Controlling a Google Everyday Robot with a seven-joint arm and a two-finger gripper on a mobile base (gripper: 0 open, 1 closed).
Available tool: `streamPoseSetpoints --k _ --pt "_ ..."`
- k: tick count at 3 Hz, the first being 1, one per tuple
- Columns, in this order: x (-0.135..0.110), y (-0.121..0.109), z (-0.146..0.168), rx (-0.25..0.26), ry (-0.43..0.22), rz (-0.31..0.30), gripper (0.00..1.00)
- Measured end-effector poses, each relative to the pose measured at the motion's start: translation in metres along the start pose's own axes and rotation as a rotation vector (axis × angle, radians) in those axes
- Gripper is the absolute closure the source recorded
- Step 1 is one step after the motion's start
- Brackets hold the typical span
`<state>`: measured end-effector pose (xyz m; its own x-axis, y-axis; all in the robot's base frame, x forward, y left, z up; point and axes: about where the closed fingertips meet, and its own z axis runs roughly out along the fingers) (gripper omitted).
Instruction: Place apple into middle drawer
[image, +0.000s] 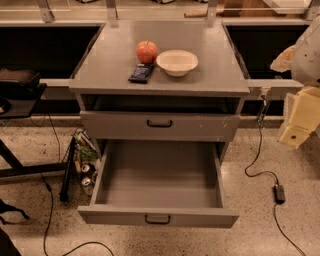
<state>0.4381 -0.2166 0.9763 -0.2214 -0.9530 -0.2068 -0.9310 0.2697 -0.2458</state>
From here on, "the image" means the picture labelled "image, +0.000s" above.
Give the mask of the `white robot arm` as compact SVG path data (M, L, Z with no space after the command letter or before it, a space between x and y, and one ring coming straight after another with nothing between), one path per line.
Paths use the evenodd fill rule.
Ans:
M292 79L303 85L295 95L286 96L279 134L281 144L298 148L320 124L320 17L273 60L270 68L290 71Z

